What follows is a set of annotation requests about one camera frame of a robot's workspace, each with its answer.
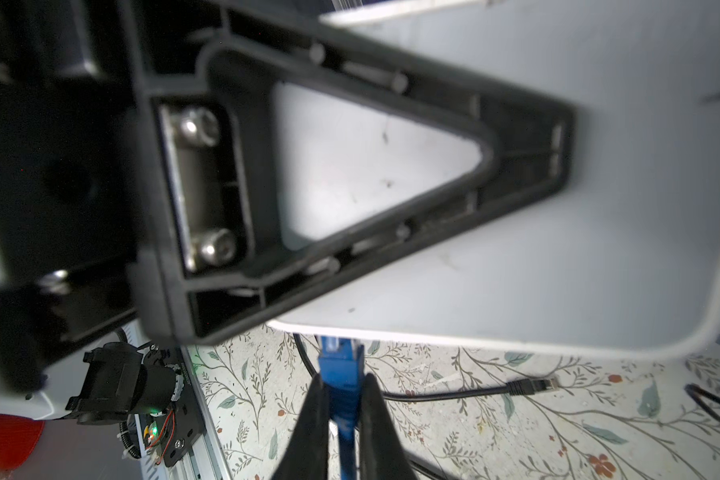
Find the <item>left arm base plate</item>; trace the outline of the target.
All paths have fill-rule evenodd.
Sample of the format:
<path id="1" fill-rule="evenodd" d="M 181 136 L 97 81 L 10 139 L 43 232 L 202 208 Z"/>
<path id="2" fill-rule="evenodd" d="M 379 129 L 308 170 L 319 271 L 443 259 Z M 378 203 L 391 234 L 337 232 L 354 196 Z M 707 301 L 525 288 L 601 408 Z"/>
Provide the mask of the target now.
<path id="1" fill-rule="evenodd" d="M 149 370 L 169 369 L 176 382 L 168 400 L 145 413 L 131 413 L 118 425 L 118 439 L 123 457 L 130 460 L 150 459 L 167 468 L 176 466 L 194 442 L 205 432 L 205 421 L 190 379 L 190 372 L 176 348 L 154 344 L 144 350 L 143 364 Z"/>

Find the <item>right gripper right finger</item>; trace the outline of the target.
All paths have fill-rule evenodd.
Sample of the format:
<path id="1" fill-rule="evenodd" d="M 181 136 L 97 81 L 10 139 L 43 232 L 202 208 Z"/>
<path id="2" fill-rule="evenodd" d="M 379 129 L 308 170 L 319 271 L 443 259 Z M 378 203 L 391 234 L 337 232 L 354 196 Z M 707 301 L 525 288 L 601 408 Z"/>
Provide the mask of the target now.
<path id="1" fill-rule="evenodd" d="M 373 374 L 367 374 L 362 384 L 358 442 L 360 479 L 416 479 Z"/>

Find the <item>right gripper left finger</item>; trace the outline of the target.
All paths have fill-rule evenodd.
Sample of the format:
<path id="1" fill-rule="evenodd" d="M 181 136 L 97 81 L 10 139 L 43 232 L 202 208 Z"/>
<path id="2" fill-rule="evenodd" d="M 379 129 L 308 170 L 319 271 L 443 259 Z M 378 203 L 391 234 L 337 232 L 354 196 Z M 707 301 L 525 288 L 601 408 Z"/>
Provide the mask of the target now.
<path id="1" fill-rule="evenodd" d="M 321 377 L 315 375 L 273 479 L 327 479 L 329 421 L 330 393 Z"/>

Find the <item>white box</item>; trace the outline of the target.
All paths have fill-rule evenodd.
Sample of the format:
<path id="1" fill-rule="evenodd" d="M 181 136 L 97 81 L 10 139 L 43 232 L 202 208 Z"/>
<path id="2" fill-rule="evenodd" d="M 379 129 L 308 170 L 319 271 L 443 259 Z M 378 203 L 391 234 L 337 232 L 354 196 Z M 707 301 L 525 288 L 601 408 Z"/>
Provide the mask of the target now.
<path id="1" fill-rule="evenodd" d="M 324 21 L 572 103 L 572 171 L 274 328 L 648 360 L 715 340 L 720 1 L 391 1 Z"/>

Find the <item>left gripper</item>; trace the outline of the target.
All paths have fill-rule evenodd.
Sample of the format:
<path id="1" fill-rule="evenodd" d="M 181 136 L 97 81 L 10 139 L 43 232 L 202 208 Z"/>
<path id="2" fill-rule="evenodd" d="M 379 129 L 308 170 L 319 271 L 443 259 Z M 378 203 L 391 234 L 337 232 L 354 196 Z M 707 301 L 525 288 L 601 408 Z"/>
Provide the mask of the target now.
<path id="1" fill-rule="evenodd" d="M 112 1 L 0 1 L 0 389 L 134 315 L 132 110 Z"/>

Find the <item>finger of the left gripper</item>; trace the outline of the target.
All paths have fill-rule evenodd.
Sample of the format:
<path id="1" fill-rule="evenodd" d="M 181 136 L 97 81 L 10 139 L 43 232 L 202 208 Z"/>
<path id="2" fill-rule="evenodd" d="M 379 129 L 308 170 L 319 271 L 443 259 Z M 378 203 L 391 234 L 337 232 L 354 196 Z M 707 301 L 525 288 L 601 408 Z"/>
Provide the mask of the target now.
<path id="1" fill-rule="evenodd" d="M 249 1 L 123 1 L 136 103 L 131 276 L 146 332 L 213 345 L 567 182 L 571 106 Z M 312 245 L 280 227 L 274 89 L 473 141 L 476 168 Z"/>

